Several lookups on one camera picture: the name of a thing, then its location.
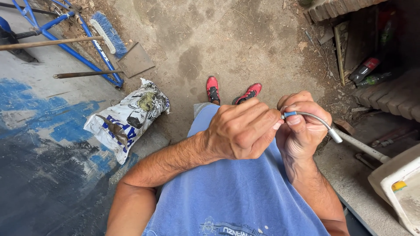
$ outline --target shoe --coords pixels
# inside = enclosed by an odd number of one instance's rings
[[[209,102],[218,101],[220,105],[219,85],[217,83],[216,77],[210,76],[208,78],[206,88]]]
[[[243,96],[234,99],[232,105],[238,105],[239,103],[248,100],[251,97],[256,97],[261,92],[261,89],[263,88],[262,86],[263,85],[260,83],[251,85]]]

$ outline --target white pipe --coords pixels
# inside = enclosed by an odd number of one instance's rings
[[[360,142],[359,140],[339,131],[336,128],[333,128],[337,134],[343,139],[349,142],[350,144],[354,145],[355,147],[359,148],[360,150],[364,151],[366,154],[370,155],[371,157],[377,159],[382,163],[386,163],[387,161],[391,160],[389,156],[385,156],[384,154],[376,151],[375,149],[371,148],[370,146]]]

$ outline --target white plastic bag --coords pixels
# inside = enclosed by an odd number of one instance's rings
[[[124,164],[130,148],[162,113],[169,113],[169,99],[158,87],[141,78],[142,86],[115,106],[93,114],[84,124]]]

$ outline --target dirty floor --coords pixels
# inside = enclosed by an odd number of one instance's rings
[[[107,15],[128,48],[140,42],[156,65],[126,78],[123,88],[134,91],[144,77],[164,91],[171,114],[156,122],[172,142],[186,137],[193,104],[207,101],[205,82],[211,75],[219,80],[222,104],[230,104],[256,82],[263,86],[259,99],[272,108],[281,96],[304,89],[327,109],[333,103],[351,103],[343,88],[335,86],[334,50],[326,48],[332,71],[327,73],[324,51],[305,35],[314,31],[294,0],[286,0],[284,9],[278,0],[104,1],[97,0],[94,10]]]

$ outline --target blue broom bristles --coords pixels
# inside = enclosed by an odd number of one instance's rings
[[[92,15],[92,19],[96,20],[99,25],[102,27],[106,35],[108,36],[109,40],[115,47],[115,57],[120,59],[127,53],[127,48],[124,45],[124,42],[121,40],[120,36],[118,35],[117,31],[112,27],[111,22],[106,18],[104,14],[97,11]]]

